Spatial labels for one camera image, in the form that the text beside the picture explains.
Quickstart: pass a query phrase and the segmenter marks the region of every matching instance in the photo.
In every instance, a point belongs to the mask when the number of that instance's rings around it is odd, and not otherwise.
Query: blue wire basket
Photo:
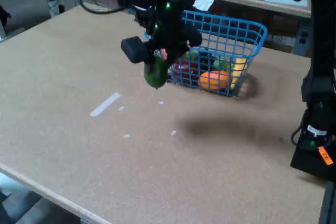
[[[202,33],[203,42],[171,66],[168,81],[228,97],[237,95],[267,28],[257,22],[188,10],[183,20]],[[166,57],[164,49],[156,53]]]

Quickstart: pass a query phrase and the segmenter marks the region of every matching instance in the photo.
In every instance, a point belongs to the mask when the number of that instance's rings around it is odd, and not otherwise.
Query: floor
[[[67,9],[74,5],[74,0],[62,1]],[[0,0],[0,5],[12,15],[5,26],[6,33],[21,27],[32,28],[50,18],[46,0]]]

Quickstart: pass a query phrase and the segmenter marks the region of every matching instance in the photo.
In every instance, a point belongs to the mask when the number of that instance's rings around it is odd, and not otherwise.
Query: table edge
[[[53,192],[52,190],[34,182],[33,180],[25,177],[24,175],[16,172],[15,170],[9,168],[0,163],[0,172],[5,174],[6,176],[12,178],[13,180],[23,184],[24,186],[29,187],[32,191],[36,192],[37,194],[41,195],[42,197],[50,200],[51,202],[61,206],[62,208],[66,209],[69,212],[72,212],[76,216],[86,220],[91,221],[93,223],[98,224],[111,224],[110,222],[100,218],[99,216],[89,212],[88,210],[78,206],[77,204],[73,203],[72,201],[58,195],[57,193]]]
[[[237,3],[267,10],[272,10],[274,12],[281,12],[290,15],[300,16],[303,18],[310,18],[311,17],[311,10],[309,7],[302,6],[295,6],[295,5],[285,5],[279,4],[275,2],[268,2],[263,0],[221,0],[221,1],[228,1],[231,3]]]

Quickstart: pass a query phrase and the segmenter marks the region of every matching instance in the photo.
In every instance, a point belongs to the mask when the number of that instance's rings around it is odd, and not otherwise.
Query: fruit in basket
[[[186,59],[186,60],[190,60],[190,61],[196,61],[197,60],[197,52],[195,51],[188,51],[186,52],[181,59]]]
[[[173,81],[180,84],[197,85],[199,77],[198,63],[181,58],[173,65],[170,75]]]
[[[239,77],[243,74],[244,70],[247,69],[247,59],[245,58],[237,58],[236,64],[233,68],[232,72],[232,83],[230,88],[234,89],[236,87],[237,82],[239,81]]]
[[[162,87],[168,79],[166,62],[161,57],[155,56],[155,63],[153,65],[145,64],[144,76],[146,82],[153,88],[158,89]]]
[[[225,60],[221,60],[220,61],[220,66],[219,66],[219,59],[216,59],[215,62],[214,62],[214,69],[216,70],[229,70],[229,66],[230,66],[230,63],[228,61],[225,61]]]
[[[229,83],[229,73],[227,71],[211,71],[201,74],[198,85],[207,90],[221,90]]]
[[[215,57],[212,56],[212,54],[210,52],[204,52],[204,51],[200,51],[199,52],[199,65],[200,65],[200,69],[201,70],[205,70],[205,71],[211,71],[213,70],[213,65],[214,62],[216,60]]]

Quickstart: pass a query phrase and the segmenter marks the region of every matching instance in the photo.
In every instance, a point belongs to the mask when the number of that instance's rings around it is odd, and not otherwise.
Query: red fruit
[[[198,63],[180,59],[173,65],[171,76],[172,80],[178,83],[197,85],[199,76]]]

